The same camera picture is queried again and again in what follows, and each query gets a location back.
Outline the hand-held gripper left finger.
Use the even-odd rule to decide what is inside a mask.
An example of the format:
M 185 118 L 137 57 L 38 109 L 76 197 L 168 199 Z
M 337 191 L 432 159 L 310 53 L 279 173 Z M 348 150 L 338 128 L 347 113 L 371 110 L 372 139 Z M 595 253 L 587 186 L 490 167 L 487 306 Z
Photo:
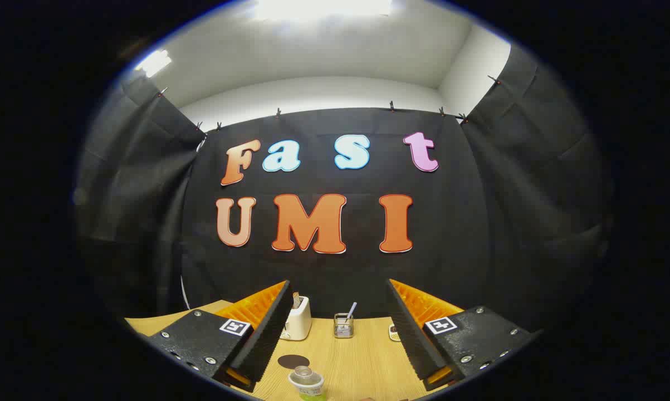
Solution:
M 291 306 L 291 282 L 284 280 L 215 313 L 195 309 L 146 340 L 200 375 L 251 393 L 271 360 Z

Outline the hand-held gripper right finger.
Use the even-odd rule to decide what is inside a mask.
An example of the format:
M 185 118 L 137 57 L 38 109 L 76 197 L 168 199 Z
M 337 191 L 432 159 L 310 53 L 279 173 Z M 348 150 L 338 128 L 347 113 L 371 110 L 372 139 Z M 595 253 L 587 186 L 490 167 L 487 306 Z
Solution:
M 487 306 L 462 309 L 394 279 L 387 281 L 387 299 L 404 352 L 427 391 L 479 375 L 541 334 Z

